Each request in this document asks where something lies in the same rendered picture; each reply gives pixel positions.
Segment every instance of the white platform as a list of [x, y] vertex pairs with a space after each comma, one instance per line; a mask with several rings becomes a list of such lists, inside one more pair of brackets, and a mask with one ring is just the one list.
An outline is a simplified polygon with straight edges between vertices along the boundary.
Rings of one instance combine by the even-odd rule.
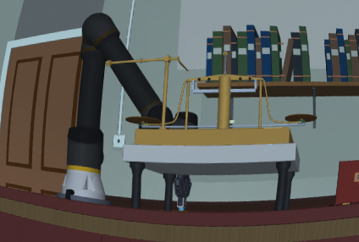
[[278, 173], [276, 162], [299, 171], [296, 143], [237, 146], [153, 146], [124, 144], [125, 162], [144, 162], [156, 173], [242, 175]]

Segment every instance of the bookshelf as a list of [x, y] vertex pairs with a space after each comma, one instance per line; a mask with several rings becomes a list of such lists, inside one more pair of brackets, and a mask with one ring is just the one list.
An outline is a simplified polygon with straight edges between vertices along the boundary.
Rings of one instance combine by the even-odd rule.
[[[200, 90], [218, 89], [219, 83], [199, 82], [197, 87]], [[231, 88], [253, 88], [254, 82], [232, 82]], [[266, 82], [268, 97], [313, 97], [314, 96], [359, 96], [359, 82]], [[232, 93], [233, 97], [258, 97], [259, 90], [256, 92]], [[205, 93], [208, 98], [218, 97], [218, 93]], [[264, 86], [262, 86], [262, 96], [265, 97]]]

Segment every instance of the door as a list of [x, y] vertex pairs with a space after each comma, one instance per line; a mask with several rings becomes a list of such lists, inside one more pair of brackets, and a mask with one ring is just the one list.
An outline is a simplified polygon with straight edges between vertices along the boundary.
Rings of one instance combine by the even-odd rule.
[[81, 37], [11, 51], [0, 129], [0, 186], [56, 195], [77, 119]]

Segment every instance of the brass balance scale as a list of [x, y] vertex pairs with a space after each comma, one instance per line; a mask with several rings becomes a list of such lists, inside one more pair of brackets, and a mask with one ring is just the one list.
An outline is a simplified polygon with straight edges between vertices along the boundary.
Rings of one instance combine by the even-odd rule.
[[[268, 94], [266, 84], [263, 78], [250, 77], [243, 75], [224, 74], [203, 76], [199, 78], [190, 78], [185, 80], [182, 92], [179, 99], [179, 108], [175, 119], [171, 122], [165, 123], [165, 110], [167, 101], [168, 88], [168, 66], [173, 60], [177, 60], [179, 64], [189, 73], [188, 69], [180, 62], [180, 58], [171, 58], [166, 55], [164, 58], [154, 59], [138, 59], [127, 61], [111, 61], [106, 62], [107, 66], [120, 63], [143, 63], [153, 61], [165, 62], [164, 73], [164, 87], [163, 87], [163, 113], [162, 121], [156, 118], [149, 117], [128, 117], [126, 121], [133, 124], [140, 124], [142, 126], [160, 126], [157, 131], [155, 129], [137, 129], [135, 131], [135, 144], [137, 145], [182, 145], [182, 146], [210, 146], [210, 145], [255, 145], [255, 144], [279, 144], [279, 143], [293, 143], [293, 138], [289, 127], [263, 128], [262, 127], [262, 83], [267, 98], [267, 109], [269, 118], [281, 124], [298, 124], [311, 122], [317, 119], [311, 114], [293, 114], [285, 117], [287, 121], [277, 121], [272, 119], [269, 112]], [[229, 113], [230, 113], [230, 91], [231, 81], [259, 81], [259, 122], [258, 128], [230, 128], [229, 127]], [[188, 128], [188, 108], [190, 95], [190, 82], [204, 82], [204, 81], [219, 81], [218, 89], [218, 123], [217, 128], [213, 129], [197, 129]], [[180, 105], [182, 102], [183, 92], [187, 84], [187, 97], [185, 105], [185, 126], [183, 129], [169, 129], [166, 125], [173, 124], [180, 113]]]

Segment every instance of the small table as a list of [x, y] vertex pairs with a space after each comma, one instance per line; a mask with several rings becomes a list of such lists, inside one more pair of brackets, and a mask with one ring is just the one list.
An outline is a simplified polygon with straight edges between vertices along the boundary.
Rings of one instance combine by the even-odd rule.
[[124, 161], [132, 173], [132, 208], [141, 208], [144, 168], [163, 174], [165, 206], [172, 205], [175, 174], [244, 175], [278, 173], [275, 210], [288, 210], [291, 181], [299, 171], [296, 143], [232, 146], [157, 146], [124, 144]]

